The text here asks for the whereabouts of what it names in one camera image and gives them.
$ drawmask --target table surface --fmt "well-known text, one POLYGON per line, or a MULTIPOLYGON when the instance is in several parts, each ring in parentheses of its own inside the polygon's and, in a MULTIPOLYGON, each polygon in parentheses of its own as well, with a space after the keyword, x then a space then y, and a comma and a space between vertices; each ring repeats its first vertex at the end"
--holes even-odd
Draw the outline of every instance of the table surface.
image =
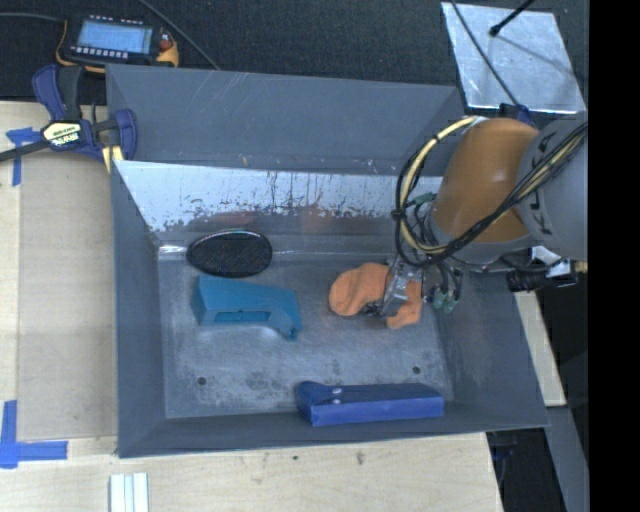
MULTIPOLYGON (((4 135, 7 130, 38 129, 47 120, 38 104, 0 102, 0 150, 13 147, 4 135)), ((46 152, 24 159, 23 182, 29 179, 28 166, 55 171, 71 160, 77 163, 77 155, 46 152)), ((19 314, 21 187, 11 186, 12 169, 12 162, 0 164, 0 401, 25 392, 18 389, 17 364, 25 334, 19 314)), ((545 403, 564 405, 535 295, 518 294, 517 304, 545 403)), ((88 360, 94 353, 70 353, 75 359, 66 361, 68 368, 99 363, 88 360)), ((69 375, 71 380, 86 378, 69 375)), ((56 400, 65 401, 56 395, 60 389, 42 387, 54 408, 56 400)), ((2 510, 104 511, 109 476, 135 472, 148 474, 152 512, 503 510, 484 434, 127 460, 113 455, 115 448, 113 435, 77 436, 69 441, 68 460, 0 470, 2 510)))

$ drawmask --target digital display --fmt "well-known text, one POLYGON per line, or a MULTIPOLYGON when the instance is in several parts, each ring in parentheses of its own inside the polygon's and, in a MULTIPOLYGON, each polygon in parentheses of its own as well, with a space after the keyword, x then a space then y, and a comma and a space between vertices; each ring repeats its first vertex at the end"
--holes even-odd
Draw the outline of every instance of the digital display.
POLYGON ((78 45, 130 53, 149 54, 152 28, 143 25, 120 25, 84 21, 78 45))

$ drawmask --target gray bin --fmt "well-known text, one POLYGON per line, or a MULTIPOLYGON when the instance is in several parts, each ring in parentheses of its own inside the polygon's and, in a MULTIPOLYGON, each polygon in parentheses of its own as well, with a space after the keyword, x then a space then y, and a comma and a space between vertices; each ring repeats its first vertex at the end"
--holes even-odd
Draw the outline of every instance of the gray bin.
MULTIPOLYGON (((453 313, 425 307, 399 330, 328 306, 340 272, 393 256, 395 176, 462 115, 454 88, 133 66, 109 66, 107 87, 110 111, 132 109, 140 130, 137 160, 119 162, 111 183, 121 457, 547 424, 503 275, 467 275, 453 313), (184 250, 240 226, 274 251, 243 279, 296 292, 295 342, 260 325, 197 324, 199 272, 184 250), (303 380, 421 382, 445 414, 312 427, 295 410, 303 380)), ((434 152, 431 176, 454 144, 434 152)))

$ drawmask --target bin floor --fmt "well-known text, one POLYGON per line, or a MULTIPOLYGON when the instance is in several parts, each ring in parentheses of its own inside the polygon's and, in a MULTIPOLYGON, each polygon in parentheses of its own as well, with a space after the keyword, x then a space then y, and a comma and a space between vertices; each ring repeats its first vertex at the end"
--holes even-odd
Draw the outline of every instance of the bin floor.
POLYGON ((295 410, 294 386, 420 382, 452 400, 435 312, 419 323, 388 329, 384 321, 340 317, 328 293, 341 272, 363 261, 278 262, 246 278, 293 289, 302 318, 296 341, 249 324, 200 326, 191 309, 199 271, 184 260, 158 261, 170 418, 295 410))

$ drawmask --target blue plastic object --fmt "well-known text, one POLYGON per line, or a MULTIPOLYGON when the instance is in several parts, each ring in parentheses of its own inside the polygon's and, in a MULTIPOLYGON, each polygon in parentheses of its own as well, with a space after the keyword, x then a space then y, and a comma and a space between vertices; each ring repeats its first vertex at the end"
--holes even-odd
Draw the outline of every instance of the blue plastic object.
POLYGON ((191 307, 200 325, 265 324, 290 340, 302 329, 298 299, 288 288, 199 276, 191 307))
POLYGON ((16 441, 17 401, 4 403, 0 435, 0 468, 15 469, 22 461, 65 460, 68 441, 21 443, 16 441))
POLYGON ((295 395, 298 410, 314 427, 444 415, 442 395, 418 383, 326 386, 304 381, 295 395))
MULTIPOLYGON (((42 135, 39 131, 33 128, 18 128, 17 130, 9 130, 7 132, 7 138, 13 142, 16 148, 19 148, 25 143, 31 144, 42 140, 42 135)), ((16 187, 20 185, 22 181, 22 159, 20 157, 13 161, 13 177, 11 179, 11 185, 16 187)))
POLYGON ((535 123, 533 122, 531 111, 524 105, 516 105, 516 107, 518 109, 518 121, 521 121, 535 128, 535 123))

